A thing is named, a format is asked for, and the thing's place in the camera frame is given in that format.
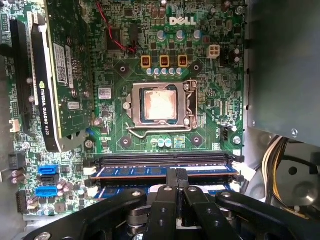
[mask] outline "blue sata port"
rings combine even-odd
[[[35,195],[40,198],[52,198],[58,195],[56,186],[39,186],[35,189]]]
[[[58,173],[58,165],[42,165],[38,167],[38,174],[54,175]]]

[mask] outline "red wire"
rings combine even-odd
[[[109,36],[110,36],[110,39],[116,44],[118,45],[122,50],[125,50],[125,49],[128,49],[129,51],[135,53],[136,50],[131,48],[131,47],[127,47],[127,46],[123,46],[121,45],[117,40],[113,39],[112,37],[112,31],[111,31],[111,25],[109,24],[109,21],[104,13],[104,11],[102,10],[102,7],[100,5],[100,3],[98,1],[95,1],[95,4],[96,4],[96,7],[98,8],[99,12],[100,12],[100,15],[102,17],[102,19],[105,21],[105,23],[107,24],[108,26],[108,30],[109,30]]]

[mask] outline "dell logo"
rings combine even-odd
[[[197,25],[195,22],[195,18],[192,16],[190,17],[190,21],[188,17],[170,17],[169,18],[170,26],[175,26],[175,25]]]

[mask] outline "barcode sticker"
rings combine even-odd
[[[69,111],[74,111],[80,109],[80,102],[78,101],[70,101],[68,102]]]
[[[69,88],[74,89],[74,75],[72,72],[72,60],[71,60],[71,49],[69,46],[65,46],[65,55],[66,55],[66,66],[68,68],[68,79],[69,79]]]
[[[99,88],[98,96],[99,99],[111,99],[111,88]]]
[[[59,83],[67,84],[67,69],[66,69],[66,56],[65,49],[57,44],[54,45],[54,59],[56,66],[56,77]]]

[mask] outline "cpu socket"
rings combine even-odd
[[[134,83],[123,108],[134,126],[127,130],[148,129],[148,133],[189,132],[197,128],[197,81]]]

